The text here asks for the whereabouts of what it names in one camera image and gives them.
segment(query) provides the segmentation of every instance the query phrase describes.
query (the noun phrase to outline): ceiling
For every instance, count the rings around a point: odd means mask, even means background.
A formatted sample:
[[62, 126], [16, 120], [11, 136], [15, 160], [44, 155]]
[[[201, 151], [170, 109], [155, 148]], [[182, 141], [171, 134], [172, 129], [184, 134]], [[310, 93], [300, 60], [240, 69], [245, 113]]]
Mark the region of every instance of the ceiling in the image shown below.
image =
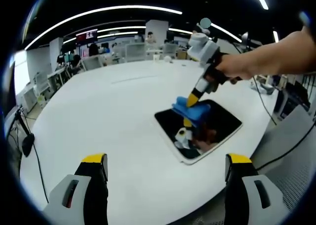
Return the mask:
[[[25, 48], [42, 32], [69, 17], [93, 9], [117, 5], [151, 5], [179, 10], [183, 14], [146, 9], [101, 11], [79, 17], [53, 29], [36, 41], [30, 49], [46, 45], [57, 37], [73, 38], [80, 30], [89, 30], [91, 26], [99, 25], [98, 29], [107, 29], [145, 25], [150, 19], [166, 20], [172, 28], [192, 31], [201, 18], [207, 17], [214, 24], [238, 37], [249, 31], [251, 39], [263, 44], [274, 42], [273, 29], [279, 33], [280, 38], [283, 38], [302, 27], [297, 18], [298, 9], [292, 2], [265, 1], [269, 10], [264, 10], [258, 0], [43, 0], [30, 20], [26, 38], [20, 44], [20, 48]], [[213, 36], [235, 41], [215, 28], [210, 30]]]

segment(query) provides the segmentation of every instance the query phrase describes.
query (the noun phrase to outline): blue cloth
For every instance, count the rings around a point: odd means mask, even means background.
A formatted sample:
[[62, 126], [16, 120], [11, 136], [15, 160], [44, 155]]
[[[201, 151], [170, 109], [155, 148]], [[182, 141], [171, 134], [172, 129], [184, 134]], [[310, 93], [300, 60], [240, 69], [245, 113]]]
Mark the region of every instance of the blue cloth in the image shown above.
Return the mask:
[[187, 107], [187, 98], [177, 97], [177, 102], [172, 104], [172, 110], [177, 114], [190, 120], [194, 127], [197, 127], [201, 122], [203, 116], [205, 116], [211, 109], [209, 104], [196, 104], [193, 107]]

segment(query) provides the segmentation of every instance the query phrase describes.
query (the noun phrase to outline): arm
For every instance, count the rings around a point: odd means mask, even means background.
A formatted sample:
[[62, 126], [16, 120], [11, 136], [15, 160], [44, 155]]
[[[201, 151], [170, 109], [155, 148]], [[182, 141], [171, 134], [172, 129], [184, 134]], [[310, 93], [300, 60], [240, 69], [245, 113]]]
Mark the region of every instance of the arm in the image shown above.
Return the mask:
[[302, 74], [316, 71], [316, 44], [307, 28], [293, 32], [278, 43], [263, 45], [241, 55], [223, 56], [217, 67], [230, 77]]

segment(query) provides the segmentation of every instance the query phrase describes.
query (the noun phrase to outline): round table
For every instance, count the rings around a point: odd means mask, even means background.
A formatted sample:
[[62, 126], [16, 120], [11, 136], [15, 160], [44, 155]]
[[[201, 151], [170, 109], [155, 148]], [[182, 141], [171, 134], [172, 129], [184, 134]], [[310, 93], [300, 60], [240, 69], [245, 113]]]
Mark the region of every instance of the round table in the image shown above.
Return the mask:
[[[108, 155], [111, 225], [168, 224], [196, 210], [225, 187], [225, 155], [250, 157], [270, 121], [248, 81], [205, 94], [243, 123], [219, 148], [193, 165], [179, 162], [154, 114], [188, 96], [203, 69], [175, 60], [118, 64], [72, 77], [53, 96], [32, 132], [49, 193], [87, 155]], [[262, 96], [270, 113], [277, 92]], [[21, 183], [39, 209], [46, 205], [35, 151], [22, 158]]]

